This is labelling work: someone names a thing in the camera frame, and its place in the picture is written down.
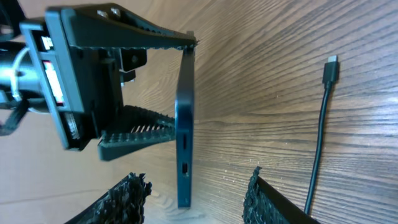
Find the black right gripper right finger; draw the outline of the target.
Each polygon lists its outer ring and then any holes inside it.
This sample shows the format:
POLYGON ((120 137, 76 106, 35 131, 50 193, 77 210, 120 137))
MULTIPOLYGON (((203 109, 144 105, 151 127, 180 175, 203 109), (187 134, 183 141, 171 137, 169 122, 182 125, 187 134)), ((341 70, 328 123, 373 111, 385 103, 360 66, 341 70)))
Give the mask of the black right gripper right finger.
POLYGON ((243 202, 245 224, 320 224, 262 179, 261 169, 257 166, 249 179, 243 202))

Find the Samsung Galaxy smartphone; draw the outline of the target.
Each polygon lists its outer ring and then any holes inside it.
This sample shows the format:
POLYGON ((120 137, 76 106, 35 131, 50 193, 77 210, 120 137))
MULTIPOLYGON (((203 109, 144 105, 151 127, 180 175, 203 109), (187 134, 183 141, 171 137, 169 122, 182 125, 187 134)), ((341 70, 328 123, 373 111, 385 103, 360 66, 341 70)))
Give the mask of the Samsung Galaxy smartphone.
POLYGON ((193 133, 195 112, 195 46, 183 50, 175 99, 177 206, 192 203, 193 133))

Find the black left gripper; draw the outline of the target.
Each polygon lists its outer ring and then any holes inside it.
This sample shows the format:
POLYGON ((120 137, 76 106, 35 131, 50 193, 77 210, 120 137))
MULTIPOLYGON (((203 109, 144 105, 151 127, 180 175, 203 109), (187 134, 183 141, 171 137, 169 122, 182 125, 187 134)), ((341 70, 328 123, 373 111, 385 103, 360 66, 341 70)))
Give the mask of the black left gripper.
POLYGON ((138 49, 194 48, 195 36, 115 3, 51 7, 20 28, 66 150, 80 151, 102 134, 99 159, 112 161, 175 140, 173 117, 123 107, 121 87, 147 62, 146 51, 138 49))

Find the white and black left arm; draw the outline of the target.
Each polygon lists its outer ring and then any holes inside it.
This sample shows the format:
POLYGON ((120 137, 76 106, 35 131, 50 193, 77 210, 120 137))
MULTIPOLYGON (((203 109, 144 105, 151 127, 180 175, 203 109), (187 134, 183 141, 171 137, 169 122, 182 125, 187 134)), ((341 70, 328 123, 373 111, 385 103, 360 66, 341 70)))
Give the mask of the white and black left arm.
POLYGON ((192 32, 115 3, 53 6, 28 19, 17 1, 2 1, 1 108, 11 114, 1 135, 12 134, 27 112, 45 113, 67 150, 98 139, 100 158, 111 161, 175 141, 177 159, 191 162, 196 45, 192 32), (183 53, 174 117, 123 102, 122 85, 135 79, 149 49, 183 53))

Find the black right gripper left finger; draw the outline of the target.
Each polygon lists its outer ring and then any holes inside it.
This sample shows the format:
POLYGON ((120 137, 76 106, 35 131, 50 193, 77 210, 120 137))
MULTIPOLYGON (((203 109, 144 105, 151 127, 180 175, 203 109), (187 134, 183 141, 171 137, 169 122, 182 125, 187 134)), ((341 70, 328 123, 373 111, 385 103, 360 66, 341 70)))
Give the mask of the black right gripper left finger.
POLYGON ((143 224, 144 204, 151 192, 152 183, 145 181, 145 174, 131 172, 68 223, 143 224))

